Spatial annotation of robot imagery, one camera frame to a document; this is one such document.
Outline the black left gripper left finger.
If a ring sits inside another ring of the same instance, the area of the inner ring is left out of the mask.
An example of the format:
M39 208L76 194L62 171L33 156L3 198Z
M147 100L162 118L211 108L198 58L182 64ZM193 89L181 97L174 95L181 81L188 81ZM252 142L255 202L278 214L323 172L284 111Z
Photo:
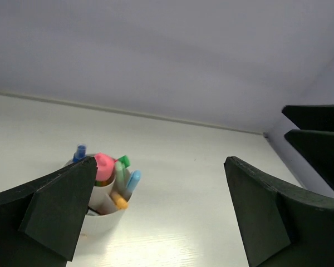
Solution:
M66 266L72 261L95 183L86 157L0 192L0 266Z

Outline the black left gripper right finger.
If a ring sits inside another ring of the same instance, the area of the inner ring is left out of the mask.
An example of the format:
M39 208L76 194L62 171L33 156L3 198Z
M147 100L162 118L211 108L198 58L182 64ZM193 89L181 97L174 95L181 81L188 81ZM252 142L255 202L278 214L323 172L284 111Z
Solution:
M334 199L227 157L225 174L249 266L334 266Z

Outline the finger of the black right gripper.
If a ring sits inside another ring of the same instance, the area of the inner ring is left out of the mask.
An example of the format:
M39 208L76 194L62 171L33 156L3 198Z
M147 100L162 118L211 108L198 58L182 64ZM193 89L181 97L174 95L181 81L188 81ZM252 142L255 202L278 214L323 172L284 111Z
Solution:
M288 105L282 113L300 130L334 132L334 105Z
M334 132L290 130L284 137L334 191Z

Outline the blue capped glue bottle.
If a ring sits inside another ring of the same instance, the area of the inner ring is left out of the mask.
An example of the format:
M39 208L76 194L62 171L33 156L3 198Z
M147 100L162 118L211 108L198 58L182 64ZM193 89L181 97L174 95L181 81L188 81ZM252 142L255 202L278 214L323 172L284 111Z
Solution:
M75 153L73 154L72 162L78 162L86 157L86 145L78 144Z

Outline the yellow cap eraser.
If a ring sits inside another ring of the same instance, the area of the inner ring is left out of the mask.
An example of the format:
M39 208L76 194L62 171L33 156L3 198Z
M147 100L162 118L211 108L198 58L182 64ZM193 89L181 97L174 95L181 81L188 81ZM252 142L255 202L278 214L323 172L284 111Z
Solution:
M110 194L110 197L119 210L125 210L128 208L128 202L119 193L113 191Z

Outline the pink crayon bottle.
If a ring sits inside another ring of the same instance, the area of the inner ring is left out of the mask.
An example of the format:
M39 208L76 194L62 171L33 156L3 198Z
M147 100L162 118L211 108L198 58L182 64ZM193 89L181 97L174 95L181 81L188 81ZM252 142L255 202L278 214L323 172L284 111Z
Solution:
M97 164L97 173L95 179L95 186L107 186L112 183L115 160L110 156L98 153L94 155Z

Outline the pale green highlighter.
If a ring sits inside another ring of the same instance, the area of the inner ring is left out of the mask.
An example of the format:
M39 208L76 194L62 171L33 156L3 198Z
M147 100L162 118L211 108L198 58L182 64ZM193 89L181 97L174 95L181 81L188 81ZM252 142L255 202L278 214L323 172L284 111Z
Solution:
M122 194L125 191L125 165L120 162L115 162L115 184L117 191Z

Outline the pale blue highlighter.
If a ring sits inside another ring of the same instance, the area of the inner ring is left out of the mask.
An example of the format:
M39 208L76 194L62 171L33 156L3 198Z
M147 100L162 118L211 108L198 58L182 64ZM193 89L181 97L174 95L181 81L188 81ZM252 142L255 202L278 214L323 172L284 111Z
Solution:
M129 180L126 184L125 191L124 191L124 198L126 200L129 200L131 198L132 193L137 187L140 179L141 179L141 172L139 170L135 170L131 173Z

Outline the black green highlighter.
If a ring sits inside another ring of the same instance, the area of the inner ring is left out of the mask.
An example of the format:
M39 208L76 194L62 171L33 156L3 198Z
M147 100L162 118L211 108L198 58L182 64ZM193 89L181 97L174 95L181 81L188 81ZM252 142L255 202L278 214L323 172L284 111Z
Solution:
M120 162L124 168L128 168L131 166L130 159L127 155L124 155L122 157L119 157L115 160L116 162Z

